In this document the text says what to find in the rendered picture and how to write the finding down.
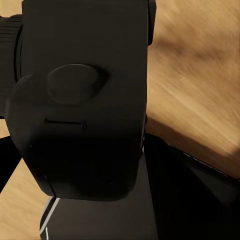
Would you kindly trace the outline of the digital camera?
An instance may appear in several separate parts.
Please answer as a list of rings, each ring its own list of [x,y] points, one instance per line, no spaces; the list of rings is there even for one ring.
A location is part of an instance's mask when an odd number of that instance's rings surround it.
[[[41,190],[116,202],[143,157],[156,0],[23,0],[0,16],[0,119]]]

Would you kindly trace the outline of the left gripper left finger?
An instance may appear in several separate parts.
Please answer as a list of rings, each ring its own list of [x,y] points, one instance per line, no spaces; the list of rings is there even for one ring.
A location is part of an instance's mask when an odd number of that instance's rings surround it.
[[[0,193],[22,158],[11,136],[0,138]]]

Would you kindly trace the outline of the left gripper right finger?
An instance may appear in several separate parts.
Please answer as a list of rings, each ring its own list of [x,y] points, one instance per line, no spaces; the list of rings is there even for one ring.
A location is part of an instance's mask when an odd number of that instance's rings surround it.
[[[240,222],[160,137],[144,155],[158,240],[240,240]]]

